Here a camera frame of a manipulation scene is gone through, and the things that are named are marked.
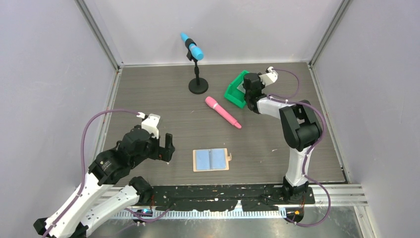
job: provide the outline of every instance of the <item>microphone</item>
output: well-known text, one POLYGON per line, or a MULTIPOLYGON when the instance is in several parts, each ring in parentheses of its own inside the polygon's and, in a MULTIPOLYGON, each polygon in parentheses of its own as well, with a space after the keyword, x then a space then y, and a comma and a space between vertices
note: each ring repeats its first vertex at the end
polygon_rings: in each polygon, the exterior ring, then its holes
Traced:
POLYGON ((204 58, 203 51, 200 48, 198 48, 196 43, 185 33, 181 33, 181 39, 185 43, 185 47, 187 47, 191 51, 191 54, 196 60, 202 60, 204 58))

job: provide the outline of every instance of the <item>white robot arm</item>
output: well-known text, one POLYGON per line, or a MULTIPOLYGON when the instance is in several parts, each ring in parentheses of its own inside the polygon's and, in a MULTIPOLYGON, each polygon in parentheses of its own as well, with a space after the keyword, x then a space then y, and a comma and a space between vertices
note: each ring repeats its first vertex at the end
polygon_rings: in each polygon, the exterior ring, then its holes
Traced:
POLYGON ((151 198, 153 193, 150 185, 142 177, 135 177, 119 194, 93 207, 95 201, 145 159, 166 162, 171 160, 175 151, 172 145, 172 134, 166 134, 165 147, 159 146, 160 116, 154 114, 147 116, 140 113, 139 117, 142 118, 141 125, 135 126, 125 134, 114 148, 97 155, 85 175, 82 193, 78 195, 79 185, 53 215, 40 218, 34 223, 38 234, 43 235, 49 230, 47 237, 51 238, 88 237, 115 213, 138 203, 139 200, 146 202, 151 198), (73 203, 72 206, 53 225, 53 221, 70 203, 73 203))
POLYGON ((263 115, 270 115, 281 120, 284 138, 290 147, 289 168, 283 178, 282 192, 285 200, 299 196, 308 189, 308 179, 302 173, 308 171, 311 152, 309 148, 322 134, 321 126, 315 113, 306 106, 291 103, 280 103, 271 100, 262 93, 265 86, 277 80, 277 73, 272 67, 265 74, 247 73, 244 75, 243 87, 248 108, 263 115))

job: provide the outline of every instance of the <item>wooden tabletop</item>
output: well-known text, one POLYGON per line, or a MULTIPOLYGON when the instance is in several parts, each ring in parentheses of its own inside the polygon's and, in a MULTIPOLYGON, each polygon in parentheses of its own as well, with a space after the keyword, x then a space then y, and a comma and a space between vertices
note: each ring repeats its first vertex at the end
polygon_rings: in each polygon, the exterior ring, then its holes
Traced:
MULTIPOLYGON (((188 83, 194 78, 194 66, 148 66, 123 69, 114 108, 138 110, 161 116, 161 146, 164 134, 173 134, 176 147, 172 161, 145 160, 117 185, 126 185, 135 176, 144 177, 151 185, 278 183, 282 182, 289 164, 289 147, 281 122, 258 115, 248 108, 240 109, 223 95, 226 87, 243 70, 262 72, 268 66, 294 72, 301 80, 299 94, 293 100, 309 100, 321 110, 314 84, 305 63, 200 65, 200 77, 209 83, 201 95, 192 94, 188 83), (237 129, 204 100, 215 98, 242 125, 237 129), (232 154, 228 171, 193 172, 193 150, 227 148, 232 154)), ((265 93, 293 94, 294 76, 279 72, 278 80, 264 89, 265 93)), ((141 121, 130 114, 114 113, 106 135, 105 149, 115 146, 125 133, 141 121)), ((343 181, 330 134, 312 153, 308 174, 319 181, 343 181)))

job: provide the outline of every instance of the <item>green box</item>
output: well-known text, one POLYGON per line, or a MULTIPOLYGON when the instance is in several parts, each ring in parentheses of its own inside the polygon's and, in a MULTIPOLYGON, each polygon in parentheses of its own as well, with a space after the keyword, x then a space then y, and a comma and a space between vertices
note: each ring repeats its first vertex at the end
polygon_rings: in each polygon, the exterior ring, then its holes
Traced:
POLYGON ((237 87, 244 82, 244 75, 249 73, 248 71, 244 70, 242 73, 238 75, 238 77, 233 80, 229 86, 227 86, 226 92, 224 93, 224 97, 231 101, 233 104, 237 105, 240 108, 244 108, 247 104, 245 102, 245 93, 241 92, 237 87))

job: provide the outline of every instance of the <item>white wall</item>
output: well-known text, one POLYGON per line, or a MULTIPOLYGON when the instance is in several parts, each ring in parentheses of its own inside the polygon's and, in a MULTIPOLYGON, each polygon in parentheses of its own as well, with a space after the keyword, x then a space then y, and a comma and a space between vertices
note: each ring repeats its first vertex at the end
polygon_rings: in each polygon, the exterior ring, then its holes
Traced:
POLYGON ((315 65, 383 237, 419 237, 420 2, 353 1, 315 65))
POLYGON ((90 1, 124 64, 187 63, 181 32, 202 48, 207 63, 309 61, 341 2, 90 1))
POLYGON ((72 0, 1 1, 0 28, 0 237, 34 238, 80 183, 115 71, 72 0))

